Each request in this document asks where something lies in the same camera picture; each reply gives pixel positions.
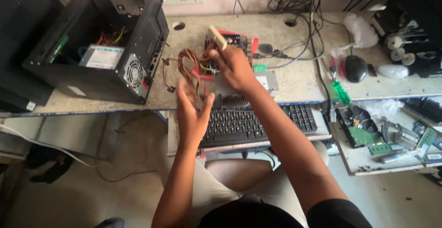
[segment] screwdriver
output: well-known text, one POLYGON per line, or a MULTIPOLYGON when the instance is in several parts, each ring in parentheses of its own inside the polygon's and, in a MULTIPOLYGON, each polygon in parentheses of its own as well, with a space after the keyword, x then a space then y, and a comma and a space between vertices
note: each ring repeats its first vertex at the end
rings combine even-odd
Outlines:
POLYGON ((338 98, 340 99, 340 101, 342 101, 344 106, 350 105, 351 104, 351 98, 344 91, 344 89, 341 86, 341 83, 336 79, 336 63, 334 61, 334 58, 332 58, 332 60, 331 60, 329 71, 330 71, 330 74, 331 74, 331 81, 333 82, 331 84, 333 92, 336 95, 338 95, 338 98))

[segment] black tower case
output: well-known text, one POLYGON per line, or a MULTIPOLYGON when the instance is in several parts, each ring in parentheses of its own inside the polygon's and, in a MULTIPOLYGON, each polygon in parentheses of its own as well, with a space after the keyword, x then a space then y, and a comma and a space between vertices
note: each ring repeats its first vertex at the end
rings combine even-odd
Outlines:
POLYGON ((23 67, 67 95, 143 105, 169 34, 163 0, 71 0, 23 67), (79 49, 127 33, 113 68, 82 65, 79 49))

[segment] black keyboard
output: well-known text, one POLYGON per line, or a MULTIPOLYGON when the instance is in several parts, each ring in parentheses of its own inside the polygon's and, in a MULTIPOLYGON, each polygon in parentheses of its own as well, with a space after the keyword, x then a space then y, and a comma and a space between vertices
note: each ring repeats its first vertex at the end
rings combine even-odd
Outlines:
MULTIPOLYGON (((318 133, 310 105, 285 105, 281 108, 304 135, 318 133)), ((267 134, 250 108, 224 108, 211 111, 200 146, 218 147, 262 141, 268 141, 267 134)))

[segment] floor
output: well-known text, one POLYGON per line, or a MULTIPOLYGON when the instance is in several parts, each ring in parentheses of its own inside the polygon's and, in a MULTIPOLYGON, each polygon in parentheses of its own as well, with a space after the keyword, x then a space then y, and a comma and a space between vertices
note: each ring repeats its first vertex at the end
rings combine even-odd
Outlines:
MULTIPOLYGON (((154 169, 149 148, 155 146, 153 137, 165 130, 152 123, 159 120, 147 115, 125 127, 126 134, 119 136, 121 146, 114 166, 99 168, 105 177, 117 179, 130 172, 154 169)), ((262 153, 249 158, 269 159, 262 153)), ((440 227, 442 188, 417 173, 348 176, 340 156, 330 157, 329 168, 373 227, 440 227)), ((5 227, 91 228, 116 216, 125 219, 126 228, 150 227, 162 191, 157 173, 109 183, 100 179, 95 169, 74 163, 53 184, 24 181, 5 227)))

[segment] black mouse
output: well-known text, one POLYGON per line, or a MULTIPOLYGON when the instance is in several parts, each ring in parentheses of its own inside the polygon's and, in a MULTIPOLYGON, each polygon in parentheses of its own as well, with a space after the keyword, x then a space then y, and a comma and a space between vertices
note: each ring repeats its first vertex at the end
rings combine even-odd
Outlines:
POLYGON ((348 81, 359 83, 367 76, 367 72, 367 63, 361 57, 347 56, 345 59, 345 73, 348 81))

